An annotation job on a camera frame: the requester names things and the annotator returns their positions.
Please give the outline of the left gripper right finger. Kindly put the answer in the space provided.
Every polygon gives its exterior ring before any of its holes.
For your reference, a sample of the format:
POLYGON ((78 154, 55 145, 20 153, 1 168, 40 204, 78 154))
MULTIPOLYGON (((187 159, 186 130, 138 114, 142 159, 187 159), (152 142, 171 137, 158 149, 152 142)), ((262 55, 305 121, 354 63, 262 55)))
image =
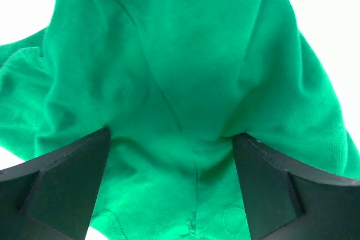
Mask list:
POLYGON ((251 239, 359 239, 359 180, 307 165, 242 133, 233 154, 251 239))

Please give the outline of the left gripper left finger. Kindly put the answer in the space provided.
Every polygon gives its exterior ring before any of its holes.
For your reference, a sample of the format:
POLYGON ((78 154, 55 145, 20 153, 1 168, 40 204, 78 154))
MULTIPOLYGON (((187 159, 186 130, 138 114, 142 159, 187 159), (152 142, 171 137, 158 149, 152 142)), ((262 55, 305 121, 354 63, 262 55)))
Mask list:
POLYGON ((85 239, 110 152, 102 128, 1 170, 1 239, 85 239))

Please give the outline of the green t shirt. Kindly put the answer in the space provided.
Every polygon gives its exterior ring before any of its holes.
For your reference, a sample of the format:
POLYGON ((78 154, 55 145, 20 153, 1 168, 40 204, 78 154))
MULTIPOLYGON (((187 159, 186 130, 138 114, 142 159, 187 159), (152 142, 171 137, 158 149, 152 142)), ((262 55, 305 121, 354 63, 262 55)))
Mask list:
POLYGON ((359 178, 359 153, 289 0, 56 0, 1 47, 1 146, 23 160, 108 126, 91 226, 108 239, 249 239, 248 133, 359 178))

